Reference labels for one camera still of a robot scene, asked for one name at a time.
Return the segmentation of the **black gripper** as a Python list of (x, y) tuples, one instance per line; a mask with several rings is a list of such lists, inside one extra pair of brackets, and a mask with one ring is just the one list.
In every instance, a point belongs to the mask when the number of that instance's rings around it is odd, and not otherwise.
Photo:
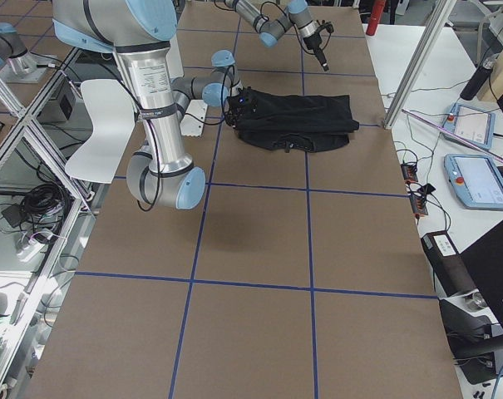
[(318, 60), (319, 65), (324, 71), (329, 71), (328, 60), (321, 48), (323, 40), (319, 32), (315, 32), (303, 39), (304, 45), (306, 46), (309, 53), (314, 54)]
[(236, 127), (255, 113), (255, 95), (250, 86), (238, 89), (237, 94), (228, 97), (226, 102), (229, 109), (224, 112), (224, 119), (231, 127)]

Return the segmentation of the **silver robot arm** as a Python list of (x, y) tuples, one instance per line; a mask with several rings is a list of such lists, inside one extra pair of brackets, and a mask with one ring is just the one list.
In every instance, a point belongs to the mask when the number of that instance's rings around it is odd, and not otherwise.
[(209, 76), (172, 79), (167, 55), (177, 28), (173, 2), (55, 1), (52, 12), (62, 42), (114, 57), (140, 112), (146, 140), (128, 164), (131, 194), (149, 208), (193, 209), (206, 178), (185, 150), (180, 122), (190, 100), (223, 107), (238, 92), (242, 85), (233, 54), (216, 52)]
[(224, 5), (249, 23), (266, 47), (275, 46), (280, 38), (293, 28), (298, 35), (301, 48), (307, 54), (314, 56), (324, 71), (329, 70), (324, 53), (328, 42), (323, 44), (322, 31), (331, 36), (334, 32), (333, 24), (314, 19), (306, 1), (290, 1), (285, 8), (273, 2), (273, 5), (280, 10), (276, 18), (265, 14), (251, 1), (229, 0), (224, 1)]

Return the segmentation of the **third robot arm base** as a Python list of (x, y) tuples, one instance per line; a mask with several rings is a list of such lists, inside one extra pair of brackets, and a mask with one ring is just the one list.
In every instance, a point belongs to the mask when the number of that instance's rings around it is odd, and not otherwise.
[(6, 83), (37, 84), (47, 69), (29, 52), (15, 27), (0, 22), (0, 77)]

